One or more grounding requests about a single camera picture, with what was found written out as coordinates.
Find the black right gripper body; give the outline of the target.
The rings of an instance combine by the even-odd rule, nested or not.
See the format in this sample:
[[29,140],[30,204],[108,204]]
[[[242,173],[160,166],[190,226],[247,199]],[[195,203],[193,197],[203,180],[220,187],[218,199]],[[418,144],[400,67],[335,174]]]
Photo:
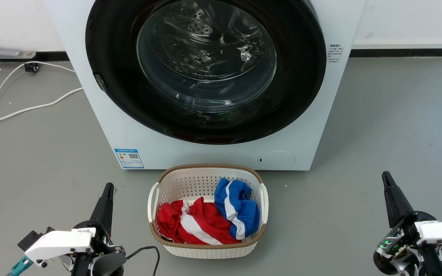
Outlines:
[[423,258],[419,254],[417,222],[436,219],[425,212],[404,215],[380,241],[373,253],[376,268],[386,275],[425,275]]

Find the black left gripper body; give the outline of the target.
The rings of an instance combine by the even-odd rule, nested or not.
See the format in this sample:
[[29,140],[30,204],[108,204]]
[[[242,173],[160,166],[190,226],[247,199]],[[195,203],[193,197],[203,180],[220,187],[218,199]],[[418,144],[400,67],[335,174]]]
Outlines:
[[91,246],[84,253],[73,253],[72,276],[122,276],[126,262],[125,250],[115,246],[100,223],[85,221],[77,224],[73,230],[95,229]]

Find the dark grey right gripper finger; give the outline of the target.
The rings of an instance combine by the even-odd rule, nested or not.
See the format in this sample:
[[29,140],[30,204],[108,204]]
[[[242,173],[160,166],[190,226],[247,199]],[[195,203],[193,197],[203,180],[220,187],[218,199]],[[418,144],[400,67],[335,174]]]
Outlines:
[[396,198],[398,198],[399,187],[396,185],[395,180],[391,176],[389,171],[384,171],[382,173],[382,181],[384,187],[384,199],[386,205],[386,213],[388,216],[388,225],[390,228],[395,227],[402,217]]
[[405,195],[403,194],[402,190],[399,187],[399,194],[398,194],[398,198],[396,198],[397,203],[400,204],[399,206],[399,211],[402,215],[402,217],[400,218],[400,220],[402,220],[403,217],[405,217],[406,215],[408,215],[409,213],[413,213],[414,210],[412,208],[412,206],[410,205],[409,201],[407,200],[407,198],[405,197]]

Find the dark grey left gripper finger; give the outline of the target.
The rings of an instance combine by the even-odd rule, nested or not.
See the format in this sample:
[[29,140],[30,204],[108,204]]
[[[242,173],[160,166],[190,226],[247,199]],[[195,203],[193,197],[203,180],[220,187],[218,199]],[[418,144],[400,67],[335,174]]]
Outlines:
[[97,223],[100,223],[100,225],[102,225],[104,227],[104,214],[105,214],[105,196],[104,196],[104,190],[103,190],[102,195],[98,199],[96,206],[93,210],[93,213],[91,215],[91,221],[95,221]]
[[106,183],[104,188],[105,208],[104,208],[104,227],[108,235],[112,235],[112,216],[114,206],[114,184]]

